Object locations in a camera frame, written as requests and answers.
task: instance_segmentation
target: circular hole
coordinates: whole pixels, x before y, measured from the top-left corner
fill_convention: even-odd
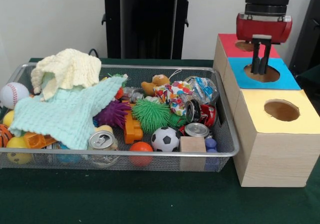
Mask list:
[[[265,112],[285,122],[294,121],[300,116],[299,108],[285,100],[269,100],[264,108]]]
[[[267,71],[264,75],[251,73],[251,67],[252,64],[249,64],[246,67],[244,67],[244,72],[249,78],[253,80],[259,81],[261,83],[269,83],[276,82],[280,78],[280,73],[270,66],[266,68]]]
[[[245,52],[253,52],[254,49],[254,44],[253,43],[247,43],[245,41],[237,41],[235,43],[235,46],[238,48],[238,49],[241,49],[242,51],[245,51]]]

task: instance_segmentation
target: black cable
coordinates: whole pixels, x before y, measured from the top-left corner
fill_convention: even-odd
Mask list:
[[[99,58],[98,52],[94,48],[90,49],[88,55],[91,55],[92,52],[94,52],[96,57]]]

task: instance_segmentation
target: teddy bear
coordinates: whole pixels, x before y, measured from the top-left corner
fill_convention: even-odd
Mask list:
[[[142,82],[141,87],[147,96],[154,97],[155,95],[154,88],[165,85],[165,84],[170,84],[170,80],[167,76],[160,74],[160,75],[153,76],[151,83]]]

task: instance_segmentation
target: wire mesh basket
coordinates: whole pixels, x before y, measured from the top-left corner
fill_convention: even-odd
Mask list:
[[[32,90],[31,71],[36,63],[20,66],[10,78],[9,82],[19,82]],[[237,154],[239,140],[235,125],[230,113],[229,104],[225,95],[222,81],[218,72],[211,68],[195,67],[151,67],[102,65],[100,79],[108,74],[127,74],[127,86],[140,87],[141,82],[152,80],[157,74],[170,76],[177,69],[182,71],[176,74],[171,81],[185,80],[190,76],[206,77],[211,79],[220,92],[216,103],[217,122],[211,128],[213,138],[217,141],[218,153],[183,153],[183,152],[130,152],[131,145],[125,144],[122,129],[114,128],[113,132],[118,141],[118,151],[97,150],[62,150],[62,149],[13,149],[0,148],[0,168],[41,168],[41,169],[102,169],[102,170],[145,170],[145,171],[199,171],[219,172],[230,157]],[[7,110],[3,109],[0,119]],[[143,140],[151,142],[151,135],[144,134]],[[9,158],[27,161],[25,164],[16,164]],[[150,162],[141,167],[133,163]]]

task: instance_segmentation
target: baseball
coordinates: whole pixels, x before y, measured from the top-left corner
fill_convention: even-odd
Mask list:
[[[0,102],[9,109],[14,109],[21,99],[27,97],[29,97],[29,91],[20,83],[8,83],[0,91]]]

